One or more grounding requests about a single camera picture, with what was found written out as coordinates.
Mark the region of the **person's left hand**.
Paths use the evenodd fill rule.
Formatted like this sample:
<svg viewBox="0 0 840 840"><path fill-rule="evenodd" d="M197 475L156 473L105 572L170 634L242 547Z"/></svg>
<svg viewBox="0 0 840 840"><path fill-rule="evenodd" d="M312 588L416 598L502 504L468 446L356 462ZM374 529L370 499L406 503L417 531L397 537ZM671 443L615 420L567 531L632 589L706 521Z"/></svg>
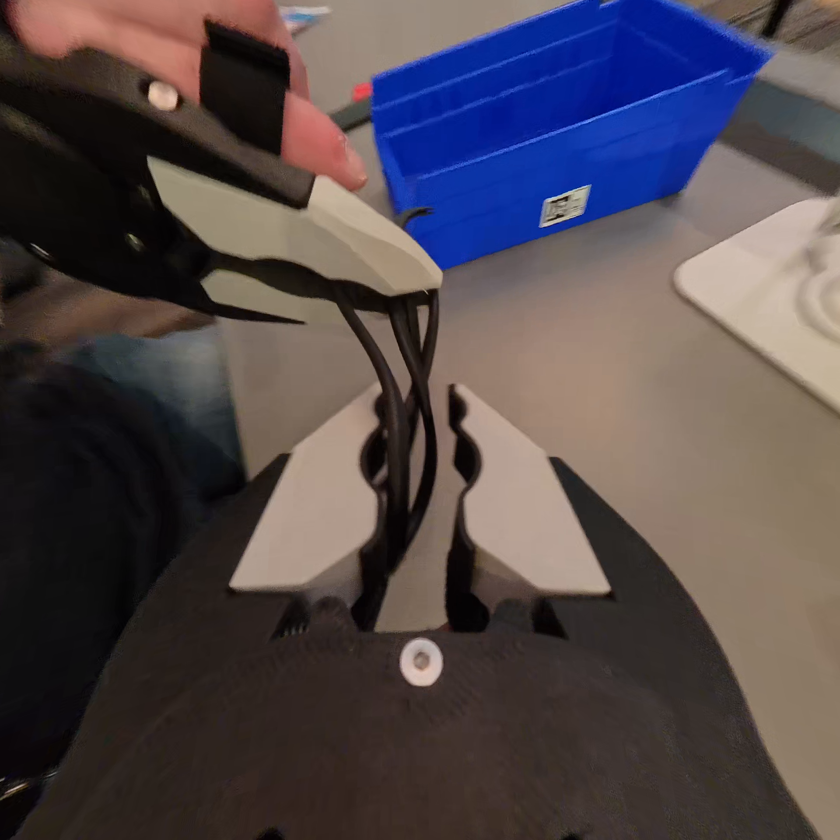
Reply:
<svg viewBox="0 0 840 840"><path fill-rule="evenodd" d="M290 62L281 157L351 192L367 183L361 157L342 130L310 100L308 73L294 39L271 1L13 1L11 29L32 51L63 56L76 49L107 52L200 98L200 63L210 19L271 46Z"/></svg>

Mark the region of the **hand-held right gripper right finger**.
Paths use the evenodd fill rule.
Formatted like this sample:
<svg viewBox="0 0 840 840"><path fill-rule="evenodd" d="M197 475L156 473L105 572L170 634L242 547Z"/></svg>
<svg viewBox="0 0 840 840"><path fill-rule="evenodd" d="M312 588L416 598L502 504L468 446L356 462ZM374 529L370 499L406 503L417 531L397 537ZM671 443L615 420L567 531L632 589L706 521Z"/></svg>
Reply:
<svg viewBox="0 0 840 840"><path fill-rule="evenodd" d="M457 534L480 601L611 594L548 454L462 384L449 388Z"/></svg>

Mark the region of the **white stand base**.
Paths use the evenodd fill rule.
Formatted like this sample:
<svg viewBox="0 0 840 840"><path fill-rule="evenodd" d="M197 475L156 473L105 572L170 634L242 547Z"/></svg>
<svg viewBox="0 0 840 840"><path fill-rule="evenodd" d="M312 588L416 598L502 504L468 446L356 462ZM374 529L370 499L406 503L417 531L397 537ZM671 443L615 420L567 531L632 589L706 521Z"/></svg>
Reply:
<svg viewBox="0 0 840 840"><path fill-rule="evenodd" d="M839 199L792 204L682 263L678 293L839 411Z"/></svg>

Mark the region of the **large blue bin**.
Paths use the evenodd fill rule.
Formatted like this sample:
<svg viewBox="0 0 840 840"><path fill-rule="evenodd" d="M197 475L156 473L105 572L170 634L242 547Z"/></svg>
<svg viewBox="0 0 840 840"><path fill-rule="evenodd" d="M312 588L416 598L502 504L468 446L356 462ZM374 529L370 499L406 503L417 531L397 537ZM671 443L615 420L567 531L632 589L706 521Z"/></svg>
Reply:
<svg viewBox="0 0 840 840"><path fill-rule="evenodd" d="M677 2L572 2L385 71L396 214L449 269L681 192L773 51Z"/></svg>

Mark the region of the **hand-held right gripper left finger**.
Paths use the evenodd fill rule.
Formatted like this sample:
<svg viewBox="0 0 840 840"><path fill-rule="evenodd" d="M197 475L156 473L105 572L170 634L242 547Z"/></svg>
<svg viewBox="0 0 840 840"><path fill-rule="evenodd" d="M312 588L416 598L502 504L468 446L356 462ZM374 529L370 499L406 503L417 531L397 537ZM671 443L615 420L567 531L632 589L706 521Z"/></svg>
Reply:
<svg viewBox="0 0 840 840"><path fill-rule="evenodd" d="M381 392L371 385L294 447L228 582L232 591L362 594L360 552L380 516L362 449L378 427Z"/></svg>

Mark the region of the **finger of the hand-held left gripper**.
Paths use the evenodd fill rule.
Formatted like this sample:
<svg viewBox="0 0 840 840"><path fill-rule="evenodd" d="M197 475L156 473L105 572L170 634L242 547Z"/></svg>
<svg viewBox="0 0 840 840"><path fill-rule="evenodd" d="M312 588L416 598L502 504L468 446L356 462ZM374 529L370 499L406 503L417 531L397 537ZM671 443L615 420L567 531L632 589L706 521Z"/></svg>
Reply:
<svg viewBox="0 0 840 840"><path fill-rule="evenodd" d="M332 179L314 179L295 209L153 157L163 204L223 257L286 261L387 297L435 291L443 271L405 230Z"/></svg>
<svg viewBox="0 0 840 840"><path fill-rule="evenodd" d="M336 291L364 312L385 315L393 265L390 256L341 256L320 267L278 257L205 256L197 260L197 282L221 318L334 323L341 320Z"/></svg>

